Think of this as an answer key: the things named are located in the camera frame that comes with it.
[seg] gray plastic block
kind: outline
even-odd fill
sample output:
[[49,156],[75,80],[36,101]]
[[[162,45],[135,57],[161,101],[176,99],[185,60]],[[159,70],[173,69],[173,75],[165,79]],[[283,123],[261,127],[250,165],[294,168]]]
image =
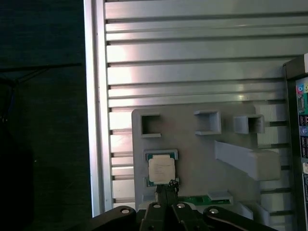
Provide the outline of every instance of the gray plastic block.
[[233,204],[233,196],[228,192],[228,190],[209,191],[207,195],[212,201],[229,200],[230,204]]
[[237,213],[245,218],[254,219],[254,213],[248,207],[244,206],[242,203],[237,202],[235,205],[230,209],[232,212]]
[[215,141],[215,157],[245,173],[254,180],[278,180],[281,174],[279,154],[252,151],[248,148]]
[[201,110],[193,113],[197,115],[200,122],[204,123],[205,129],[195,132],[196,135],[217,135],[221,134],[221,120],[219,111]]
[[161,133],[158,132],[151,132],[150,129],[150,123],[151,120],[158,120],[160,117],[159,113],[145,113],[142,114],[140,117],[140,123],[141,123],[141,137],[142,138],[159,138],[161,137]]
[[234,132],[241,134],[264,133],[263,115],[239,115],[233,118]]

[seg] metal bolt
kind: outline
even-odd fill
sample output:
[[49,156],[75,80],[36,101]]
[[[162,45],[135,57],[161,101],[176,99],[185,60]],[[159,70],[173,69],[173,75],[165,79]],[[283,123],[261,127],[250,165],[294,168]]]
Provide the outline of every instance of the metal bolt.
[[185,205],[184,205],[184,204],[182,204],[182,203],[180,203],[180,204],[177,204],[177,207],[178,207],[178,208],[184,208],[184,207],[185,207]]
[[129,210],[128,209],[123,209],[121,212],[124,213],[124,214],[127,214],[127,213],[129,213]]
[[216,213],[218,213],[218,210],[217,210],[217,209],[215,209],[215,208],[212,208],[212,209],[210,209],[210,213],[212,213],[212,214],[216,214]]

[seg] dark background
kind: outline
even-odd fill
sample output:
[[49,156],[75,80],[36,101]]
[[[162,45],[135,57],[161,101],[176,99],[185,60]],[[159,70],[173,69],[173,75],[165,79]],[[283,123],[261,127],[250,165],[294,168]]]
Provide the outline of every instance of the dark background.
[[91,217],[83,21],[81,0],[1,2],[0,68],[82,63],[51,69],[16,91],[8,125],[34,164],[27,230],[64,230]]

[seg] vertical metal bar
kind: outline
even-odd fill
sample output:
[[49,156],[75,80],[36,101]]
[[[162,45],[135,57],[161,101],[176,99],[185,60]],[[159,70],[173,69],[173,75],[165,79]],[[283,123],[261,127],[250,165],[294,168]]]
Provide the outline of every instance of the vertical metal bar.
[[99,90],[100,148],[102,152],[104,210],[113,208],[109,132],[105,0],[96,0],[96,59]]
[[86,75],[87,75],[87,105],[88,105],[88,130],[89,130],[89,154],[90,154],[90,181],[92,216],[103,212],[101,171],[98,161],[98,137],[96,120],[96,84],[95,84],[95,57],[94,57],[94,30],[93,30],[93,4],[92,0],[84,0],[85,20],[85,46],[86,46]]
[[84,0],[93,217],[112,208],[103,6],[103,1]]

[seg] metal frame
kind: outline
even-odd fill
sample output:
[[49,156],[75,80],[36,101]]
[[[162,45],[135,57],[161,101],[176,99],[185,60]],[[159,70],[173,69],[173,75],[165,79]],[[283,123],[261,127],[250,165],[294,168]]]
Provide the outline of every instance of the metal frame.
[[287,83],[287,102],[290,128],[290,143],[292,150],[292,177],[293,200],[295,201],[295,215],[298,230],[307,230],[307,184],[303,174],[302,163],[307,160],[301,155],[299,134],[296,81],[308,77],[308,54],[301,55],[284,64],[285,79]]
[[84,17],[90,181],[94,217],[113,207],[104,1],[84,0]]

